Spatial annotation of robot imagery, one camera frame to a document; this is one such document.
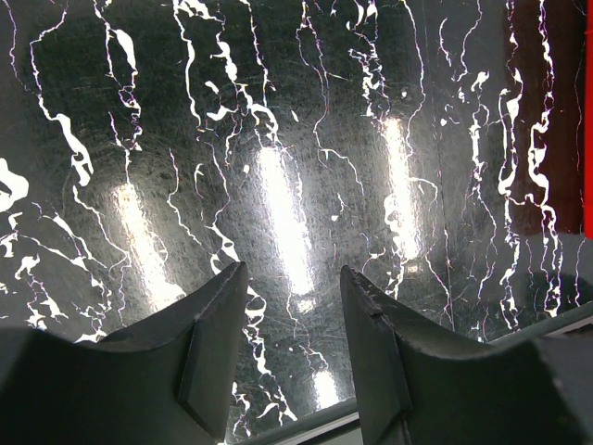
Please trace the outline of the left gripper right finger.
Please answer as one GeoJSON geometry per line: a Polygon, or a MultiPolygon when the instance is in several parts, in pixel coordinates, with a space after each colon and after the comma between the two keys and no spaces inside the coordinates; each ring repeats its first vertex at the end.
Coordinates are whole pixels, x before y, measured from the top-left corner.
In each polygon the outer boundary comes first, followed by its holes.
{"type": "Polygon", "coordinates": [[[592,341],[515,334],[486,344],[340,274],[367,444],[588,444],[592,341]]]}

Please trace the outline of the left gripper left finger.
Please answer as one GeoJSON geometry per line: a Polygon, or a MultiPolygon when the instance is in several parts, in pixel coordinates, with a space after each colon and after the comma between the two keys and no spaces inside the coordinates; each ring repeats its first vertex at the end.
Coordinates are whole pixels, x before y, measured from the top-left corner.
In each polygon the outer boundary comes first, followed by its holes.
{"type": "Polygon", "coordinates": [[[247,280],[246,265],[235,262],[194,293],[98,342],[3,328],[2,442],[222,442],[247,280]]]}

